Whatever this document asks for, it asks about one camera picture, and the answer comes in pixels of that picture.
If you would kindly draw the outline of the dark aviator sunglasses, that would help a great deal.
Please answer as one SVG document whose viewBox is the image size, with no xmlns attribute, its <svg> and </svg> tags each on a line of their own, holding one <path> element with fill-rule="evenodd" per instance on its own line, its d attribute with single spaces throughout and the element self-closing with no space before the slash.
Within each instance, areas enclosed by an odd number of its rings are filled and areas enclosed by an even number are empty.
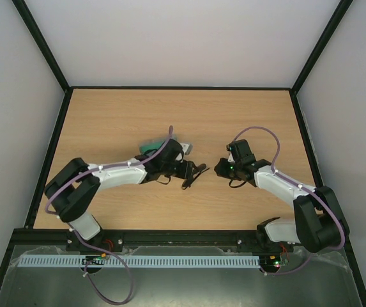
<svg viewBox="0 0 366 307">
<path fill-rule="evenodd" d="M 188 162 L 187 172 L 182 183 L 182 190 L 186 190 L 206 171 L 209 170 L 206 164 L 202 163 L 196 166 L 192 161 Z"/>
</svg>

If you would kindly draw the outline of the grey glasses case green lining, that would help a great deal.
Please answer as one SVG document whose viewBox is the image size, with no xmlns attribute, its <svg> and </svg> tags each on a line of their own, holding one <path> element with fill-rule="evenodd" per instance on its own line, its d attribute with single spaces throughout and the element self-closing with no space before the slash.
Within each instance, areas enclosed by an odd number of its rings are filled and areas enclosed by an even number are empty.
<svg viewBox="0 0 366 307">
<path fill-rule="evenodd" d="M 139 153 L 145 154 L 146 152 L 150 152 L 152 150 L 157 151 L 159 150 L 163 144 L 168 140 L 168 136 L 162 136 L 159 138 L 149 139 L 146 141 L 143 141 L 139 145 Z M 165 150 L 167 147 L 170 147 L 172 145 L 175 145 L 178 143 L 177 136 L 173 134 L 170 138 L 170 140 L 167 142 L 166 146 L 163 148 Z"/>
</svg>

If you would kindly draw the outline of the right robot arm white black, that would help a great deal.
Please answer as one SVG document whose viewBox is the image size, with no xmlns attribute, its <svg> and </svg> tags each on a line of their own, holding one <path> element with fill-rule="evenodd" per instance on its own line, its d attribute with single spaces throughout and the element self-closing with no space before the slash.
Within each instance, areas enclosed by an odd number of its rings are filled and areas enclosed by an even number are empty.
<svg viewBox="0 0 366 307">
<path fill-rule="evenodd" d="M 228 158 L 214 168 L 217 176 L 265 190 L 293 209 L 292 219 L 273 217 L 257 226 L 261 249 L 269 251 L 279 242 L 300 244 L 311 253 L 344 247 L 349 227 L 331 188 L 305 185 L 274 169 L 271 162 L 257 160 L 244 139 L 229 143 L 227 151 Z"/>
</svg>

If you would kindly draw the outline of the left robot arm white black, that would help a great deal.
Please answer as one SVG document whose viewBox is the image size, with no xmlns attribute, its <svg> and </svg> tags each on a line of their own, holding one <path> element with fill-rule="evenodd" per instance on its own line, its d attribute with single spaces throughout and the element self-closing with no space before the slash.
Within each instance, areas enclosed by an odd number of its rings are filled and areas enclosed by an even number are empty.
<svg viewBox="0 0 366 307">
<path fill-rule="evenodd" d="M 55 214 L 75 230 L 83 240 L 93 240 L 102 232 L 88 207 L 97 192 L 121 185 L 139 185 L 158 181 L 163 176 L 182 179 L 182 189 L 208 170 L 185 157 L 190 143 L 174 138 L 152 141 L 139 147 L 139 155 L 112 164 L 88 164 L 81 158 L 72 159 L 45 187 L 48 199 L 45 211 Z"/>
</svg>

